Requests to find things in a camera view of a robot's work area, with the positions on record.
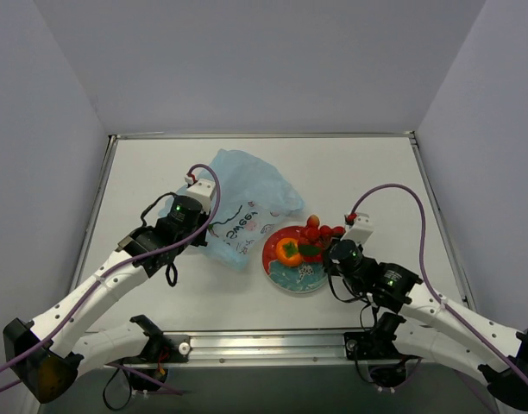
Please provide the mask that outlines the red fake cherry bunch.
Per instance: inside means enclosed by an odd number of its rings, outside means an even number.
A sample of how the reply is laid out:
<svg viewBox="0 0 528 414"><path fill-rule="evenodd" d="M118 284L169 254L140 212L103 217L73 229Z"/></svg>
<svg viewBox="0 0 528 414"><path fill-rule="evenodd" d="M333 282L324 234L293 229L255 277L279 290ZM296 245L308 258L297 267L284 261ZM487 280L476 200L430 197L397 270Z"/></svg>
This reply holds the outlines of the red fake cherry bunch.
<svg viewBox="0 0 528 414"><path fill-rule="evenodd" d="M340 240L346 230L342 226L330 227L321 224L316 215L307 218L306 225L299 231L298 251L303 262L321 262L323 253L329 248L334 239Z"/></svg>

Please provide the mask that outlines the orange fake persimmon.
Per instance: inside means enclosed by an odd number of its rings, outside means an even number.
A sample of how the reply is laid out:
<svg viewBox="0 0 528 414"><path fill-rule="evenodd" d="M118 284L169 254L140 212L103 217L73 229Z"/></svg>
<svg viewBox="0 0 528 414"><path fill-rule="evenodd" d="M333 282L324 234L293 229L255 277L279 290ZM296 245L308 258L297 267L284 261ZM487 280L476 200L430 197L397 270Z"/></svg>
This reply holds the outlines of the orange fake persimmon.
<svg viewBox="0 0 528 414"><path fill-rule="evenodd" d="M299 252L298 240L285 237L276 243L275 254L277 261L286 267L298 267L303 262L303 257Z"/></svg>

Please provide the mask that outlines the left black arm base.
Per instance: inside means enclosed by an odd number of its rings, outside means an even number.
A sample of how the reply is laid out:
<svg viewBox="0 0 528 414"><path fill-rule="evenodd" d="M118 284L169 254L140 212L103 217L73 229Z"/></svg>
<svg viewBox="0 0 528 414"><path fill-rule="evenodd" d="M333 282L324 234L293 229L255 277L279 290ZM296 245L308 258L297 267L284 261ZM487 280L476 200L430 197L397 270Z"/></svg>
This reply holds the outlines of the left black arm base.
<svg viewBox="0 0 528 414"><path fill-rule="evenodd" d="M136 395L144 398L152 395L183 395L184 392L176 393L163 386L170 373L170 369L165 365L187 363L191 350L191 337L188 335L161 335L160 338L151 336L139 356L123 358L111 364L115 372L102 391L104 406L110 411L118 412L124 410ZM109 401L107 391L120 375L126 385L127 394L123 403L115 405Z"/></svg>

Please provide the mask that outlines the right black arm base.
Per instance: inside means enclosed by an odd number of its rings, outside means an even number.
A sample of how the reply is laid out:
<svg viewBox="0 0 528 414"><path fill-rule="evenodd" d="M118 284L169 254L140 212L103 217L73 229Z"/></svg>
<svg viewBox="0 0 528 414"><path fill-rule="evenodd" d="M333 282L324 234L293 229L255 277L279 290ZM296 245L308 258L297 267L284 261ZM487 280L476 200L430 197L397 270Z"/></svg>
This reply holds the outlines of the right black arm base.
<svg viewBox="0 0 528 414"><path fill-rule="evenodd" d="M409 356L402 355L391 342L372 338L368 331L343 334L346 358L355 363L358 377L377 388L396 388L407 380L406 363Z"/></svg>

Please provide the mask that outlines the light blue plastic bag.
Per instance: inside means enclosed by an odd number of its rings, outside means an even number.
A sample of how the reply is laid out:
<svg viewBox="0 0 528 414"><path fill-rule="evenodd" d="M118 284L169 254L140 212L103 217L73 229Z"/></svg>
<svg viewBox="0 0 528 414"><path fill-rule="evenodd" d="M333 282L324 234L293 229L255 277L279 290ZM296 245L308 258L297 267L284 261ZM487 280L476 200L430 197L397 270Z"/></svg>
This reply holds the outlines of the light blue plastic bag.
<svg viewBox="0 0 528 414"><path fill-rule="evenodd" d="M221 149L210 168L219 178L221 200L207 229L207 245L198 251L241 271L251 249L305 203L275 166L252 154Z"/></svg>

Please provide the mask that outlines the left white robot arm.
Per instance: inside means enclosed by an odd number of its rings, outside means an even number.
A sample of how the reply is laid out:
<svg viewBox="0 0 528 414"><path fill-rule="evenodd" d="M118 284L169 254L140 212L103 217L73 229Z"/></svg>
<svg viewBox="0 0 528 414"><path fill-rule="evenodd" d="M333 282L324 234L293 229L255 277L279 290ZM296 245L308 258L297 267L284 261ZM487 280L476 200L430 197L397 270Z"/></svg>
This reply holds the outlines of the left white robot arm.
<svg viewBox="0 0 528 414"><path fill-rule="evenodd" d="M107 261L54 307L4 328L6 365L39 403L54 401L81 375L108 363L130 357L152 361L172 353L173 343L144 315L98 334L86 331L161 269L175 274L174 261L188 246L205 245L218 201L213 192L173 195L164 217L126 235Z"/></svg>

